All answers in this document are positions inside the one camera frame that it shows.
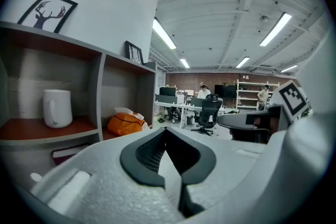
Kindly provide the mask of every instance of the brown wall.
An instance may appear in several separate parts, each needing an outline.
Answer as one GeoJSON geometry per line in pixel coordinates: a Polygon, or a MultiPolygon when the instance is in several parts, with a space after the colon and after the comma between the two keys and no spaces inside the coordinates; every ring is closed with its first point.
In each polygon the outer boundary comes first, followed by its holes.
{"type": "MultiPolygon", "coordinates": [[[[166,85],[174,86],[176,85],[177,89],[179,90],[194,90],[199,91],[200,83],[204,82],[210,89],[211,93],[215,91],[216,84],[223,84],[227,83],[227,85],[234,85],[237,83],[237,79],[243,81],[243,74],[240,74],[242,77],[239,77],[238,73],[173,73],[173,74],[166,74],[166,85]]],[[[277,84],[278,82],[280,85],[286,83],[290,79],[285,78],[277,78],[271,76],[258,76],[254,74],[249,74],[249,82],[256,82],[256,83],[268,83],[270,84],[277,84]]],[[[246,86],[250,90],[261,90],[259,86],[246,86]]],[[[244,97],[248,98],[256,98],[256,93],[244,93],[244,97]]],[[[228,101],[228,107],[232,107],[232,102],[228,101]]],[[[244,101],[245,105],[255,105],[256,101],[244,101]]]]}

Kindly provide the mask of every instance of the fluorescent tube light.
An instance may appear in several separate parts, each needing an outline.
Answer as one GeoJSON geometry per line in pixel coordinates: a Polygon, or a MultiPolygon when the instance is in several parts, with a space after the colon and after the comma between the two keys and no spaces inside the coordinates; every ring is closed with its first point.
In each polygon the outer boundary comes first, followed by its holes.
{"type": "Polygon", "coordinates": [[[286,69],[282,70],[280,73],[286,72],[286,71],[288,71],[288,70],[290,70],[290,69],[293,69],[293,68],[295,68],[295,67],[297,67],[297,66],[298,66],[298,65],[294,65],[294,66],[292,66],[292,67],[286,68],[286,69]]]}
{"type": "Polygon", "coordinates": [[[250,58],[249,57],[244,57],[244,59],[236,66],[236,68],[240,68],[245,64],[250,58]]]}
{"type": "Polygon", "coordinates": [[[280,19],[277,21],[277,23],[274,25],[272,30],[268,33],[268,35],[261,41],[261,46],[266,46],[271,42],[272,39],[275,38],[275,36],[284,28],[284,26],[288,23],[288,21],[291,19],[291,15],[288,13],[283,13],[280,19]]]}
{"type": "Polygon", "coordinates": [[[163,27],[160,25],[159,21],[156,18],[154,18],[154,21],[153,21],[153,29],[162,38],[162,40],[168,45],[170,49],[176,49],[174,42],[171,40],[171,38],[168,36],[166,31],[163,29],[163,27]]]}
{"type": "Polygon", "coordinates": [[[187,61],[185,59],[180,59],[180,61],[185,66],[185,68],[190,68],[190,66],[188,65],[188,63],[187,63],[187,61]]]}

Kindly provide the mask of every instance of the smoke detector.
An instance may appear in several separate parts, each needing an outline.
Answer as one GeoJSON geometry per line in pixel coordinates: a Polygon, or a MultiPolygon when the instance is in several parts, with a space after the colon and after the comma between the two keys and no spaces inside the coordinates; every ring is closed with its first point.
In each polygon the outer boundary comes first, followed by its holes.
{"type": "Polygon", "coordinates": [[[262,15],[260,17],[260,21],[263,22],[263,23],[266,23],[266,22],[268,22],[268,17],[266,15],[262,15]]]}

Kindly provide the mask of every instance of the black picture frame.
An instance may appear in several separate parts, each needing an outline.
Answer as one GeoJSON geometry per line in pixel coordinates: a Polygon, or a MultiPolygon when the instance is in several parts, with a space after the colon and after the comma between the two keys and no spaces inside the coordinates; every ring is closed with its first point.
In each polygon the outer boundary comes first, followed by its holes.
{"type": "Polygon", "coordinates": [[[125,41],[125,56],[130,59],[133,62],[140,63],[143,65],[143,58],[142,58],[142,51],[139,47],[136,45],[130,43],[129,41],[125,41]],[[134,57],[134,54],[132,52],[134,49],[137,51],[136,58],[134,57]]]}
{"type": "MultiPolygon", "coordinates": [[[[56,28],[54,29],[54,33],[58,33],[61,29],[61,27],[63,26],[64,22],[67,20],[67,18],[69,17],[69,15],[71,14],[71,12],[74,10],[74,8],[76,8],[76,6],[78,5],[78,3],[71,1],[71,0],[61,0],[63,2],[66,2],[68,4],[71,5],[71,7],[65,12],[65,14],[62,16],[62,19],[59,21],[58,25],[56,26],[56,28]]],[[[17,22],[18,24],[22,24],[24,22],[24,20],[27,18],[27,16],[31,13],[34,12],[34,8],[38,5],[41,4],[43,2],[43,0],[37,0],[35,1],[30,8],[22,15],[22,17],[20,18],[20,20],[17,22]]]]}

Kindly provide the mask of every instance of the white desk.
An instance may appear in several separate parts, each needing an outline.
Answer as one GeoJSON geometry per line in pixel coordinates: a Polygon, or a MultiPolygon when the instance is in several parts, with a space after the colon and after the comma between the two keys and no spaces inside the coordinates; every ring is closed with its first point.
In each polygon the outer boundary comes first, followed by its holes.
{"type": "MultiPolygon", "coordinates": [[[[196,110],[196,111],[201,111],[202,107],[201,106],[193,106],[193,105],[189,105],[189,104],[171,104],[171,103],[162,103],[162,102],[154,102],[155,105],[158,106],[165,106],[167,108],[170,107],[175,107],[175,108],[181,108],[182,112],[181,112],[181,122],[180,122],[180,128],[183,128],[184,125],[186,125],[186,120],[185,120],[185,113],[184,110],[185,109],[190,109],[190,110],[196,110]]],[[[220,108],[218,111],[218,116],[222,115],[225,112],[225,108],[220,108]]]]}

